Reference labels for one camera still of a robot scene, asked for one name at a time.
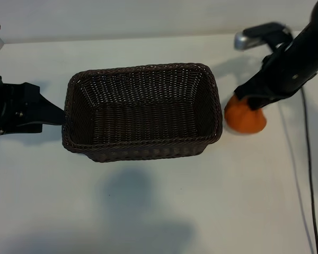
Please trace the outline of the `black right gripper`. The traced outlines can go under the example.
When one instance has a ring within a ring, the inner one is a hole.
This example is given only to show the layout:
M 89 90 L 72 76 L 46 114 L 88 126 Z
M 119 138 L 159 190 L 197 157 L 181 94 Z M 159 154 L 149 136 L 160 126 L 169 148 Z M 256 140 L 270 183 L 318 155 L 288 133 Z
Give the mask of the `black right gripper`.
M 249 108 L 258 110 L 294 95 L 317 73 L 317 40 L 295 39 L 282 44 L 264 62 L 261 70 L 234 94 L 249 98 Z

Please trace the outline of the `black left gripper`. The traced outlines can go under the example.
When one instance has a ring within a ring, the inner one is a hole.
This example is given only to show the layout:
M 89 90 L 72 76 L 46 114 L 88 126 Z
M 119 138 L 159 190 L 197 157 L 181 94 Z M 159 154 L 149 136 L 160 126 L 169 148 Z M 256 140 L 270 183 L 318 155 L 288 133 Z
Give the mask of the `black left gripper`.
M 38 86 L 5 84 L 0 76 L 0 135 L 40 133 L 42 124 L 63 125 L 64 111 L 40 95 Z

